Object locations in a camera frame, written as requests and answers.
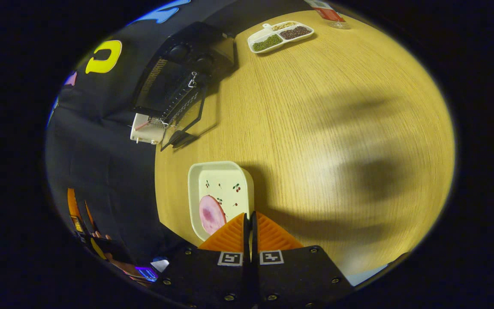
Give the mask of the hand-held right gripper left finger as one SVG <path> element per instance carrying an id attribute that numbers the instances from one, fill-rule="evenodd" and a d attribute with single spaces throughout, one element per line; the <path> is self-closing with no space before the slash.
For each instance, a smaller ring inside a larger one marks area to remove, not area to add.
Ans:
<path id="1" fill-rule="evenodd" d="M 250 221 L 241 213 L 199 247 L 178 251 L 151 292 L 181 309 L 241 309 L 251 262 Z"/>

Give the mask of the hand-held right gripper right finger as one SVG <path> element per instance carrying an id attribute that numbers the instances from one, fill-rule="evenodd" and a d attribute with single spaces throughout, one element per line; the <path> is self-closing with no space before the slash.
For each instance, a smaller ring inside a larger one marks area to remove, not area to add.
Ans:
<path id="1" fill-rule="evenodd" d="M 251 215 L 251 289 L 258 309 L 323 309 L 354 287 L 319 245 L 303 245 L 260 212 Z"/>

